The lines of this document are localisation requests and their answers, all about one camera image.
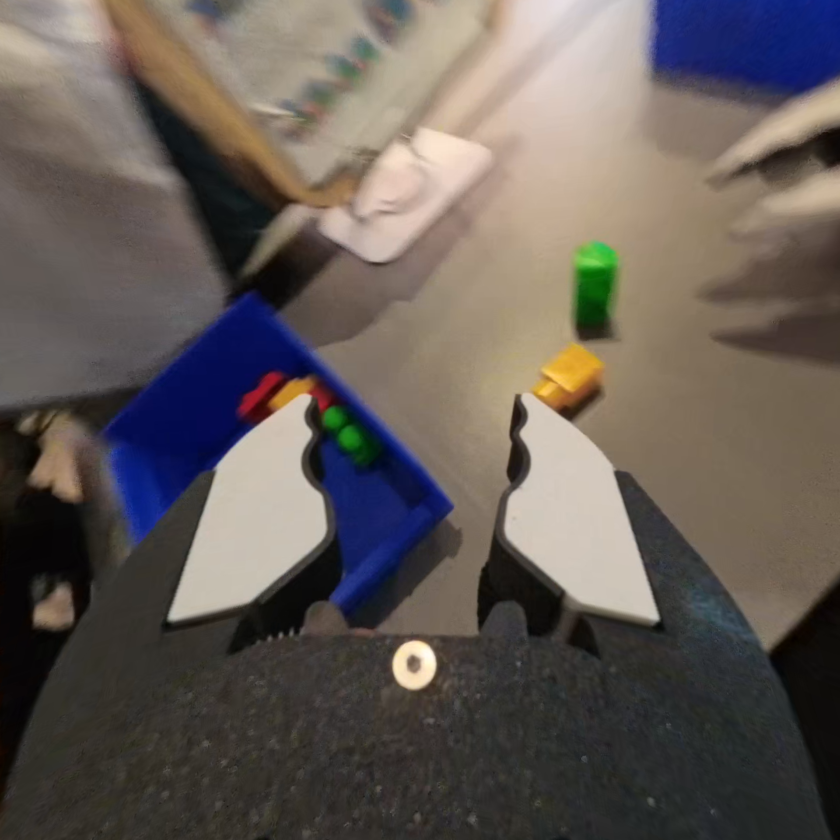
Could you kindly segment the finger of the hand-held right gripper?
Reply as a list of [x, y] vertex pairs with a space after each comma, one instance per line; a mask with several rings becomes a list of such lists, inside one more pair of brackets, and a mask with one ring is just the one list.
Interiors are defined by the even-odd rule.
[[819, 171], [759, 199], [731, 225], [742, 240], [781, 239], [838, 228], [839, 168]]
[[839, 165], [839, 83], [831, 81], [786, 101], [751, 128], [711, 166], [714, 188], [747, 175], [792, 186]]

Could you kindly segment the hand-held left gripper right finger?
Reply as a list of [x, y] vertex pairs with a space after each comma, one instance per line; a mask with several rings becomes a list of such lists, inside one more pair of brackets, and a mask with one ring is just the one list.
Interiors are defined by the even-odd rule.
[[486, 562], [486, 618], [524, 612], [531, 636], [571, 615], [631, 626], [661, 623], [612, 462], [531, 393], [516, 395], [502, 491]]

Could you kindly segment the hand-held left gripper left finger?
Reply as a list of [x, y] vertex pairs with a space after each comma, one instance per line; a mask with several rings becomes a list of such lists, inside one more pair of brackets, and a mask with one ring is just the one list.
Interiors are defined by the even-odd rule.
[[268, 627], [299, 627], [340, 583], [340, 545], [320, 456], [319, 407], [295, 397], [222, 457], [186, 555], [168, 624], [254, 607]]

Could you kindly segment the blue plastic storage bin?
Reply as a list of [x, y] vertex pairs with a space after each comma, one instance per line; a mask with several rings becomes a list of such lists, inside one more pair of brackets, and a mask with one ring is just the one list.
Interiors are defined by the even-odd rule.
[[452, 500], [359, 393], [256, 294], [240, 298], [106, 427], [130, 545], [140, 543], [190, 483], [251, 426], [239, 404], [270, 372], [316, 375], [381, 444], [365, 469], [332, 441], [323, 485], [337, 517], [343, 578], [332, 601], [367, 602], [454, 509]]
[[650, 64], [683, 88], [800, 95], [838, 77], [839, 2], [652, 2]]

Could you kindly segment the pile of mixed toy blocks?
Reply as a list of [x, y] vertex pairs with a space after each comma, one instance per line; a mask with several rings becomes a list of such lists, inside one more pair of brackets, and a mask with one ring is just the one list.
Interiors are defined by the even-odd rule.
[[382, 451], [379, 438], [362, 424], [350, 405], [315, 374], [291, 376], [282, 371], [263, 374], [254, 387], [240, 397], [237, 417], [244, 423], [258, 425], [299, 396], [310, 396], [315, 400], [323, 431], [357, 467], [366, 468], [378, 459]]

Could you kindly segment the yellow single-stud toy block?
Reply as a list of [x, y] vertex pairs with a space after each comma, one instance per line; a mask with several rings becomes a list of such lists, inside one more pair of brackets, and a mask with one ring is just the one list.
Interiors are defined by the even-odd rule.
[[531, 394], [557, 413], [572, 411], [600, 391], [604, 370], [593, 352], [571, 343], [541, 367]]

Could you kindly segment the green single-stud toy block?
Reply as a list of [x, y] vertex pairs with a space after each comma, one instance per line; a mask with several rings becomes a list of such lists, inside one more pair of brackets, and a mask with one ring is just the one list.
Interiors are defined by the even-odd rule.
[[573, 257], [574, 323], [578, 328], [605, 326], [613, 316], [620, 258], [611, 246], [590, 241]]

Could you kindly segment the wooden instruction board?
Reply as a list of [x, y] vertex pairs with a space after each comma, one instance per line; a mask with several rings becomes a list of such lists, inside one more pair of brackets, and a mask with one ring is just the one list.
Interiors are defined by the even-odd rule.
[[102, 2], [139, 84], [274, 207], [336, 207], [502, 2]]

